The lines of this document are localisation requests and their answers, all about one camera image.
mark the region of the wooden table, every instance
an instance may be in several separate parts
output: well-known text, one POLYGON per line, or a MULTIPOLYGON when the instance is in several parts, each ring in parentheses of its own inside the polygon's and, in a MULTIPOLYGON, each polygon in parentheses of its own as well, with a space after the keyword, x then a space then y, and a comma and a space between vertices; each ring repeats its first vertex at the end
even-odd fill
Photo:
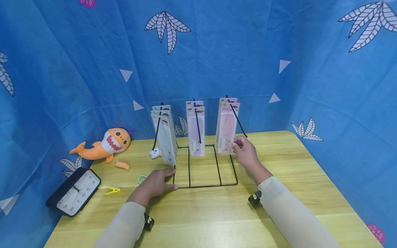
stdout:
MULTIPOLYGON (((341 247, 381 247, 295 134, 278 131, 248 137, 260 161, 317 216, 341 247)), ((206 144, 213 144, 214 139, 207 136, 206 144)), ((187 137, 177 141, 180 147, 187 146, 187 137)), ((76 217, 61 218, 45 247, 92 247, 138 186, 138 177, 166 167, 161 158, 150 160, 153 142, 133 141, 110 164, 95 161, 91 168, 102 179, 100 189, 76 217), (131 170, 116 168, 117 161, 128 163, 131 170), (105 196, 108 187, 122 190, 105 196)), ((248 203, 257 188, 233 157, 238 185, 179 189, 153 199, 146 212, 155 225, 151 232, 143 232, 135 247, 289 247, 265 210, 248 203)), ((217 158, 222 183, 235 182, 230 157, 218 154, 217 158)), ((179 149, 175 175, 179 187, 189 185, 187 159, 188 150, 179 149)), ((219 184, 211 146, 205 157, 191 158, 190 163, 192 186, 219 184)))

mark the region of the orange plush shark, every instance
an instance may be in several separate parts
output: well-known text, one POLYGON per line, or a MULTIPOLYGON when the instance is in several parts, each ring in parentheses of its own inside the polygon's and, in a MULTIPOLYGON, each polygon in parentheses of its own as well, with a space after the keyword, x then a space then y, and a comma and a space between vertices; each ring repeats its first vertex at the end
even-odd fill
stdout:
POLYGON ((130 142, 131 137, 125 129, 112 128, 105 133, 102 141, 93 144, 94 148, 85 149, 85 142, 83 142, 69 153, 77 153, 88 160, 106 158, 106 163, 110 163, 113 160, 113 154, 126 150, 130 142))

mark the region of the clock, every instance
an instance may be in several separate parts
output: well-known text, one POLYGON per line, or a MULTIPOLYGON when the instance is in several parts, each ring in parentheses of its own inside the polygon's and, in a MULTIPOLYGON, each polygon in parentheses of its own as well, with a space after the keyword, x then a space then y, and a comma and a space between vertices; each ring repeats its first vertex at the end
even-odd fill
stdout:
POLYGON ((75 216, 98 190, 100 178, 88 168, 78 168, 47 200, 49 208, 75 216))

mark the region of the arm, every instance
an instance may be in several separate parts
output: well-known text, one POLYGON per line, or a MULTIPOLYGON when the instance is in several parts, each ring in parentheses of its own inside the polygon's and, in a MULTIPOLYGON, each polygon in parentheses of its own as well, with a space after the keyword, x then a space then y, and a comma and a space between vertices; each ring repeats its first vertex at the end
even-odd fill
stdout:
POLYGON ((105 231, 101 234, 94 248, 133 247, 141 236, 145 224, 144 213, 152 197, 164 192, 177 190, 178 186, 166 184, 164 179, 175 173, 169 167, 153 171, 124 203, 105 231))
POLYGON ((263 208, 291 247, 339 247, 316 216, 263 167, 251 142, 236 137, 233 149, 262 192, 263 208))

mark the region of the small white figurine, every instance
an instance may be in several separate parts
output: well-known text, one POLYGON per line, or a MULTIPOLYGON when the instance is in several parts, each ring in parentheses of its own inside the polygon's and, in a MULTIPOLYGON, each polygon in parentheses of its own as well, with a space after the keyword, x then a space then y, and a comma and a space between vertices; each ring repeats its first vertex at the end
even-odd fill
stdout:
POLYGON ((161 152, 160 152, 160 147, 156 147, 154 150, 149 152, 150 154, 150 158, 152 159, 152 161, 161 156, 161 152))

